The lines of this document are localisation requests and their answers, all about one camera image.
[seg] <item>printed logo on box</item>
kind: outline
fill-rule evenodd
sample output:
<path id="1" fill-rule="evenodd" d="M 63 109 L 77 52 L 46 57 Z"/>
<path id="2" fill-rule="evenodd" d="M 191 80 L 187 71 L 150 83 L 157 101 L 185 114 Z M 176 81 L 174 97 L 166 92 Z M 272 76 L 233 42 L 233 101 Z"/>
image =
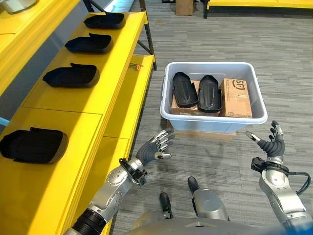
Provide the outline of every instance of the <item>printed logo on box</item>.
<path id="1" fill-rule="evenodd" d="M 244 81 L 242 80 L 233 80 L 233 86 L 234 88 L 238 89 L 238 90 L 245 90 L 245 84 Z"/>

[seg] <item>storage bin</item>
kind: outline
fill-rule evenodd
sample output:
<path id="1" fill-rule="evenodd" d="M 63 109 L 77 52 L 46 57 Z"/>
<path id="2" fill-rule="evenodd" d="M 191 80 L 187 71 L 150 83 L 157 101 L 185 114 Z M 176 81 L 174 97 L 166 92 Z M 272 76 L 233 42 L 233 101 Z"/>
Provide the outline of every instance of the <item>storage bin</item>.
<path id="1" fill-rule="evenodd" d="M 191 80 L 214 76 L 221 85 L 224 78 L 245 80 L 251 103 L 252 118 L 207 117 L 171 114 L 173 97 L 172 79 L 176 72 L 187 74 Z M 160 113 L 175 130 L 234 133 L 249 124 L 262 124 L 268 114 L 263 102 L 254 68 L 245 62 L 172 62 L 166 66 Z"/>

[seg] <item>brown cardboard box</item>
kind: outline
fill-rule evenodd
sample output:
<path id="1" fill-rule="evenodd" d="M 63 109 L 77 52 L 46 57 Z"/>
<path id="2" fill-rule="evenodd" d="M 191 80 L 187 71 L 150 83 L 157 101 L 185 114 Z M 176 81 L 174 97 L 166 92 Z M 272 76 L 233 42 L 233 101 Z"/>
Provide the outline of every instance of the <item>brown cardboard box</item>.
<path id="1" fill-rule="evenodd" d="M 194 11 L 194 0 L 176 0 L 176 15 L 191 16 Z"/>
<path id="2" fill-rule="evenodd" d="M 168 128 L 172 128 L 170 121 L 167 122 Z M 200 138 L 209 139 L 211 141 L 218 142 L 230 142 L 234 137 L 237 136 L 235 133 L 221 133 L 221 132 L 202 132 L 202 131 L 175 131 L 175 136 L 177 137 L 187 137 L 187 138 Z"/>
<path id="3" fill-rule="evenodd" d="M 200 81 L 191 80 L 191 83 L 195 84 L 196 91 L 198 92 Z M 192 106 L 190 108 L 180 108 L 176 103 L 175 95 L 173 95 L 171 114 L 217 117 L 220 114 L 220 112 L 208 114 L 198 110 L 198 105 Z"/>
<path id="4" fill-rule="evenodd" d="M 225 78 L 221 84 L 222 109 L 220 116 L 251 118 L 251 104 L 246 81 Z"/>

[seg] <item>yellow table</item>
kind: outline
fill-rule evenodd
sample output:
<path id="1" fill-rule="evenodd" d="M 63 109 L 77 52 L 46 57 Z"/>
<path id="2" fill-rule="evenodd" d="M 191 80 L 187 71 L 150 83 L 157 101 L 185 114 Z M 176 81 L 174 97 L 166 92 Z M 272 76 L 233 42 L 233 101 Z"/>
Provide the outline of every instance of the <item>yellow table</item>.
<path id="1" fill-rule="evenodd" d="M 70 62 L 95 64 L 100 80 L 93 88 L 52 88 L 42 76 L 1 134 L 30 127 L 61 130 L 69 143 L 56 164 L 13 162 L 0 156 L 0 231 L 10 235 L 62 234 L 76 220 L 119 158 L 130 152 L 154 55 L 133 55 L 146 13 L 125 13 L 110 34 L 105 55 L 73 54 L 62 48 L 43 75 Z M 81 24 L 72 38 L 89 30 Z M 11 35 L 0 36 L 1 42 Z M 138 71 L 129 62 L 143 65 Z M 108 234 L 110 223 L 104 233 Z"/>
<path id="2" fill-rule="evenodd" d="M 290 7 L 313 9 L 312 0 L 204 0 L 204 18 L 210 6 Z"/>
<path id="3" fill-rule="evenodd" d="M 39 0 L 18 14 L 0 12 L 0 95 L 79 1 Z"/>

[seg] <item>wire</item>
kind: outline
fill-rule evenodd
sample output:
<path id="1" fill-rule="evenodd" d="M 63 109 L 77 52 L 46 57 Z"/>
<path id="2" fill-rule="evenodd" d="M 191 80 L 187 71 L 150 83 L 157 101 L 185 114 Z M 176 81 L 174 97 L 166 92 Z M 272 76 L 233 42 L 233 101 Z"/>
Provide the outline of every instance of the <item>wire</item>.
<path id="1" fill-rule="evenodd" d="M 297 195 L 301 195 L 305 190 L 308 189 L 308 187 L 310 186 L 311 184 L 311 177 L 308 173 L 306 172 L 288 172 L 289 175 L 304 175 L 307 177 L 307 180 L 306 182 L 303 184 L 303 186 L 301 187 L 301 189 L 299 189 L 299 191 L 296 191 L 296 194 Z"/>

